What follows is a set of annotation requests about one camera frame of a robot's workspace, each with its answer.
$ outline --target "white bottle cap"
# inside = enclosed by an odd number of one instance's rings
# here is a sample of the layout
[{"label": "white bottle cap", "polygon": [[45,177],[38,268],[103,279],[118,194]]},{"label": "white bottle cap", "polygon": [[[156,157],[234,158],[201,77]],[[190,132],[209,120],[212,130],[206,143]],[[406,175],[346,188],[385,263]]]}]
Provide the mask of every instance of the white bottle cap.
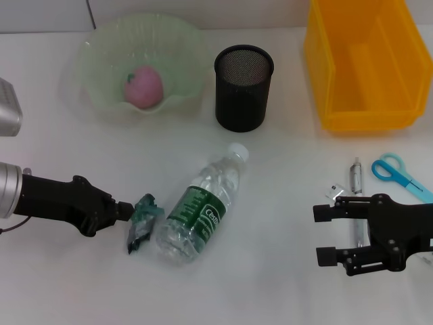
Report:
[{"label": "white bottle cap", "polygon": [[248,158],[250,157],[250,153],[247,148],[245,148],[243,145],[238,144],[236,142],[233,142],[229,146],[229,152],[235,152],[238,154],[242,160],[246,163]]}]

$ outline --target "white wall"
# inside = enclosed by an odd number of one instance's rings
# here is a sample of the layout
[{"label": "white wall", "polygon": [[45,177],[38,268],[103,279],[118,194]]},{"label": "white wall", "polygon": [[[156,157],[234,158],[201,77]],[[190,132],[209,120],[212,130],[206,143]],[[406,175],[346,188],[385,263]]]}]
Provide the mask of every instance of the white wall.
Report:
[{"label": "white wall", "polygon": [[[200,28],[306,26],[309,0],[90,0],[96,26],[131,12],[164,12]],[[418,24],[433,24],[433,0],[407,0]]]},{"label": "white wall", "polygon": [[0,0],[0,33],[92,29],[86,0]]}]

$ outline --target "black mesh pencil holder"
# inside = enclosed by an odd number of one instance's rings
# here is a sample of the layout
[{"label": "black mesh pencil holder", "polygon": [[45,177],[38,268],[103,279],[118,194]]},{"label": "black mesh pencil holder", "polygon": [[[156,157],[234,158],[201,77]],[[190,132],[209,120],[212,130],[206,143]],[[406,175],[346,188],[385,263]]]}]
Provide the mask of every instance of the black mesh pencil holder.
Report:
[{"label": "black mesh pencil holder", "polygon": [[216,119],[226,129],[249,132],[259,127],[266,114],[273,60],[262,49],[236,45],[215,60]]}]

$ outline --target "green glass bowl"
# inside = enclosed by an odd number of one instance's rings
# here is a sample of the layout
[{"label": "green glass bowl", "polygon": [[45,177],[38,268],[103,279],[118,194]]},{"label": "green glass bowl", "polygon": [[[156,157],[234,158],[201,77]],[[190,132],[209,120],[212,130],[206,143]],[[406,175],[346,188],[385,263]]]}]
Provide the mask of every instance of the green glass bowl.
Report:
[{"label": "green glass bowl", "polygon": [[[124,84],[129,73],[146,64],[160,73],[164,99],[139,110],[124,101]],[[80,48],[76,76],[96,108],[148,114],[200,95],[211,67],[204,36],[195,26],[163,14],[133,14],[91,33]]]}]

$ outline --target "pink ball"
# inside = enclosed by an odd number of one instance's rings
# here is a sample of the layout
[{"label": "pink ball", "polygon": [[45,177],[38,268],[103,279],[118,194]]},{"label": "pink ball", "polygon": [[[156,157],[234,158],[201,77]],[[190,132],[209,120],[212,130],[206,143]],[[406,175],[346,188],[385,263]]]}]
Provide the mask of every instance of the pink ball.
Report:
[{"label": "pink ball", "polygon": [[164,90],[159,73],[151,66],[142,66],[128,75],[124,85],[125,100],[135,107],[145,110],[159,103]]}]

